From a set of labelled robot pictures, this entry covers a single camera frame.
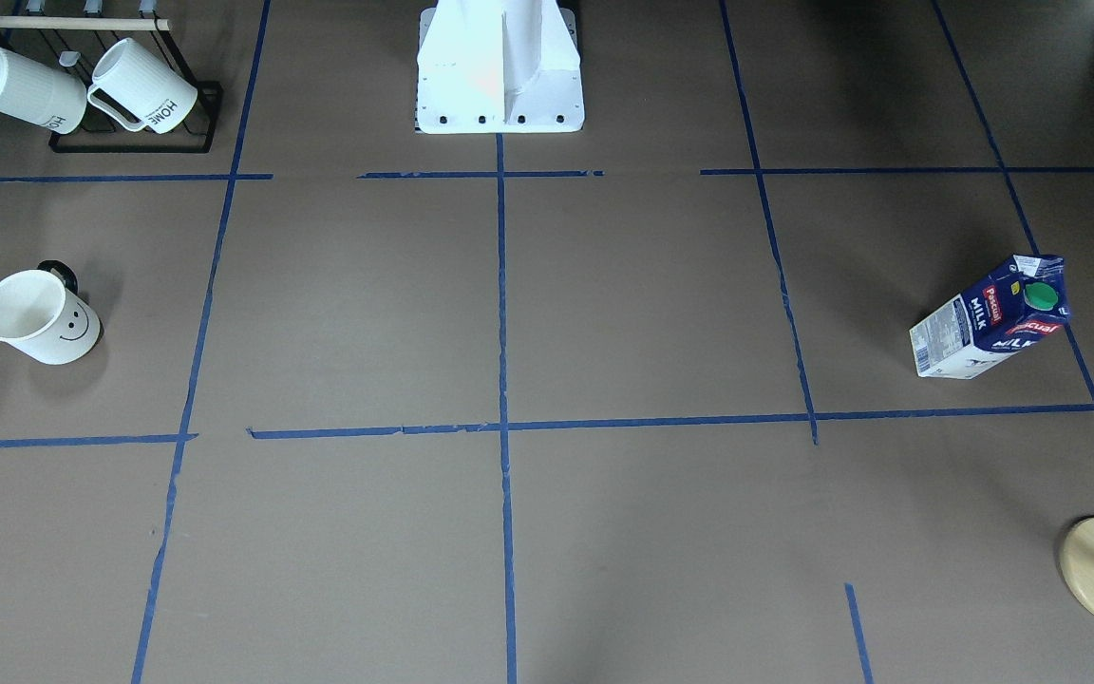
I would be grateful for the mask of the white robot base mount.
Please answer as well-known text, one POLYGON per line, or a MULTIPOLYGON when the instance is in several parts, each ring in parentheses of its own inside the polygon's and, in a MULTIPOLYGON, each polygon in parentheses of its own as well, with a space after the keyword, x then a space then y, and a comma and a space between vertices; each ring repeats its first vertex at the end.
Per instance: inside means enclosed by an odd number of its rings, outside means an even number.
POLYGON ((586 120, 577 1, 439 1, 420 14, 421 134, 574 134, 586 120))

